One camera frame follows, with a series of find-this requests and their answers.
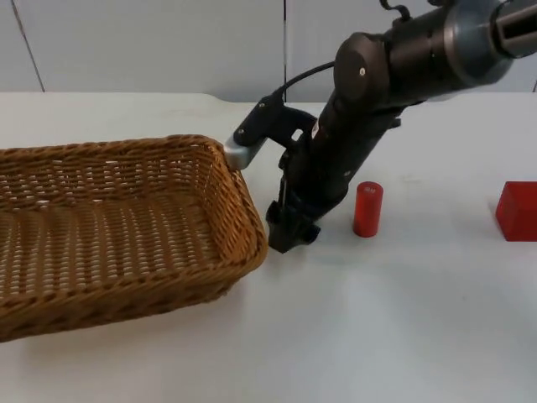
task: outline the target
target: white wall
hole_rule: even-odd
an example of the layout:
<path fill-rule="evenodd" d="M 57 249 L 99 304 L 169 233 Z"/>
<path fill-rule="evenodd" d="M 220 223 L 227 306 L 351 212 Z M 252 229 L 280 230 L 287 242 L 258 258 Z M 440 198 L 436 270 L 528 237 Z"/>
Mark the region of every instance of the white wall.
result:
<path fill-rule="evenodd" d="M 46 91 L 258 98 L 284 79 L 284 5 L 267 0 L 17 0 Z"/>
<path fill-rule="evenodd" d="M 14 1 L 46 91 L 205 92 L 229 101 L 258 100 L 284 71 L 333 60 L 350 34 L 383 32 L 397 16 L 378 0 Z M 426 0 L 400 2 L 413 15 L 431 9 Z M 39 91 L 11 0 L 0 0 L 0 52 L 0 91 Z M 536 79 L 533 56 L 484 91 L 528 92 Z M 325 101 L 331 89 L 328 71 L 288 99 Z"/>
<path fill-rule="evenodd" d="M 0 0 L 0 91 L 40 91 L 9 0 Z"/>
<path fill-rule="evenodd" d="M 432 7 L 426 0 L 390 0 L 412 15 Z M 378 0 L 287 0 L 288 77 L 333 60 L 341 42 L 354 32 L 382 33 L 398 17 Z M 480 91 L 531 92 L 537 80 L 537 55 L 517 60 L 506 77 Z M 324 101 L 332 89 L 331 71 L 304 81 L 288 93 L 290 101 Z"/>

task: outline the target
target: silver metal part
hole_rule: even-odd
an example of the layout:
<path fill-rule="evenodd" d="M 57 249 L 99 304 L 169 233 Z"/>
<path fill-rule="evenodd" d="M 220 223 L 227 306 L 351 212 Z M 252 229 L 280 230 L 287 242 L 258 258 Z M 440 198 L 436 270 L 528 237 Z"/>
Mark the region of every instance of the silver metal part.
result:
<path fill-rule="evenodd" d="M 506 2 L 496 17 L 499 45 L 513 58 L 537 52 L 537 0 Z"/>
<path fill-rule="evenodd" d="M 227 163 L 232 170 L 244 170 L 252 162 L 258 151 L 263 147 L 266 139 L 260 141 L 251 147 L 244 147 L 235 143 L 233 136 L 230 137 L 224 144 L 224 154 Z"/>
<path fill-rule="evenodd" d="M 491 22 L 500 0 L 459 0 L 452 7 L 444 30 L 451 67 L 469 86 L 499 81 L 513 61 L 498 52 Z"/>

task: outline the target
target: wicker basket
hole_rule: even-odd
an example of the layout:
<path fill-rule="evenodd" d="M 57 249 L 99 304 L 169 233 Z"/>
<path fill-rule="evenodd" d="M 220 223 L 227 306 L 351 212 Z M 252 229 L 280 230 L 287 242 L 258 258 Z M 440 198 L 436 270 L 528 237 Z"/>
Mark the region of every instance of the wicker basket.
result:
<path fill-rule="evenodd" d="M 1 342 L 213 301 L 266 252 L 206 137 L 0 151 Z"/>

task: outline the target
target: red object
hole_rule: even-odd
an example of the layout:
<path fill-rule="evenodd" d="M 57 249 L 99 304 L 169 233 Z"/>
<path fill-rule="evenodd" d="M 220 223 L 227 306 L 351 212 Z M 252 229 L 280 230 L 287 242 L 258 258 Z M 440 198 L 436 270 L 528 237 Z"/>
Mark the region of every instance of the red object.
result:
<path fill-rule="evenodd" d="M 506 240 L 537 241 L 537 182 L 506 182 L 496 219 Z"/>
<path fill-rule="evenodd" d="M 377 235 L 383 194 L 383 187 L 378 183 L 363 182 L 358 185 L 352 229 L 359 237 L 371 238 Z"/>

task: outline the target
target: black cable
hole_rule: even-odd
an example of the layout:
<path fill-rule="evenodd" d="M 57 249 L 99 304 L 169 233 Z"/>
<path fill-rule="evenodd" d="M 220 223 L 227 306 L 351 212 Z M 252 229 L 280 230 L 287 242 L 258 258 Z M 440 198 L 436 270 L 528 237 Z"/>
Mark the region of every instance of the black cable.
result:
<path fill-rule="evenodd" d="M 305 78 L 308 78 L 309 76 L 313 76 L 314 74 L 320 73 L 321 71 L 331 69 L 334 66 L 334 62 L 331 61 L 329 63 L 325 63 L 324 65 L 318 65 L 317 67 L 314 67 L 311 70 L 305 71 L 302 74 L 299 74 L 296 77 L 293 77 L 289 81 L 287 81 L 285 84 L 283 84 L 280 88 L 278 88 L 274 94 L 281 94 L 284 95 L 284 92 L 289 89 L 290 86 L 293 86 L 299 81 L 304 80 Z"/>
<path fill-rule="evenodd" d="M 398 6 L 390 6 L 388 3 L 388 0 L 380 0 L 380 5 L 385 10 L 397 10 L 401 14 L 401 21 L 408 21 L 411 19 L 410 17 L 410 11 L 403 5 Z"/>

